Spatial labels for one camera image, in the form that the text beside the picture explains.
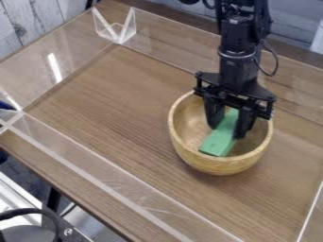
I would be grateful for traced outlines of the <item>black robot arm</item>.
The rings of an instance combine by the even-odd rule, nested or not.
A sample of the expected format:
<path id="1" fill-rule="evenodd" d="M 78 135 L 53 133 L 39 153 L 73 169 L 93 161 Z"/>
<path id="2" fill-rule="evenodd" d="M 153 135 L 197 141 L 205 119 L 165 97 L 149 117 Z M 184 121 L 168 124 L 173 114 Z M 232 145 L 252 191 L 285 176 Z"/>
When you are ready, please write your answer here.
<path id="1" fill-rule="evenodd" d="M 216 13 L 220 34 L 218 71 L 196 72 L 194 95 L 202 98 L 206 124 L 218 127 L 226 107 L 238 111 L 233 137 L 240 139 L 258 118 L 272 115 L 274 94 L 258 84 L 264 71 L 261 50 L 270 32 L 266 0 L 178 0 L 185 5 L 201 3 Z"/>

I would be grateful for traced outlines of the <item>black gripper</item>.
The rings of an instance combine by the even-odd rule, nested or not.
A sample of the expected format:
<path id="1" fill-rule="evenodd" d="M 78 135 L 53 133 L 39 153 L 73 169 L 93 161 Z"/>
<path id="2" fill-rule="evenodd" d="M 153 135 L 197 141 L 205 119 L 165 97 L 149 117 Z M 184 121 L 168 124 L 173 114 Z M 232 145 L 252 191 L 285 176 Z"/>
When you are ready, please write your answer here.
<path id="1" fill-rule="evenodd" d="M 252 129 L 256 118 L 269 119 L 274 94 L 257 82 L 261 52 L 218 51 L 218 72 L 196 72 L 194 95 L 204 101 L 205 119 L 213 130 L 222 117 L 224 107 L 238 110 L 233 137 L 241 139 Z"/>

